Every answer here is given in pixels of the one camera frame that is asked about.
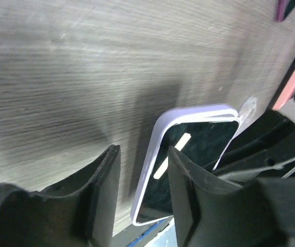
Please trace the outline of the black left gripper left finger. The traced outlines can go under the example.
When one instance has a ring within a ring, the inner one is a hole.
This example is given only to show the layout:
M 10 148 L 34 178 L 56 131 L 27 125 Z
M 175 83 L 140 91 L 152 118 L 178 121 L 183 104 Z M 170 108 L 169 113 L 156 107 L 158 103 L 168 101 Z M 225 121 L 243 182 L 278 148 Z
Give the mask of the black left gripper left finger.
M 110 246 L 121 149 L 42 191 L 0 183 L 0 246 Z

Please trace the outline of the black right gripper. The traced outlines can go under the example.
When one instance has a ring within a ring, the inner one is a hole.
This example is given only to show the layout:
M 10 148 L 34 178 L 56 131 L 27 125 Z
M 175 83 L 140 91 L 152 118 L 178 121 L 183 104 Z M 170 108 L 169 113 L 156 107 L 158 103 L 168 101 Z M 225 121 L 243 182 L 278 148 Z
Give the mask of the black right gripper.
M 295 177 L 295 123 L 267 110 L 231 142 L 214 175 L 237 183 Z

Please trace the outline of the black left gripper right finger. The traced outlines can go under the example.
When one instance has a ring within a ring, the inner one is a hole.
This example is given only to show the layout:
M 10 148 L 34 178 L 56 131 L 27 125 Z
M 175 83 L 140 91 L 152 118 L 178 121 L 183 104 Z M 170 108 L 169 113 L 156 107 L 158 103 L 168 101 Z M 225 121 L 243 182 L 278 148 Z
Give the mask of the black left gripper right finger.
M 295 178 L 240 187 L 168 150 L 179 246 L 295 246 Z

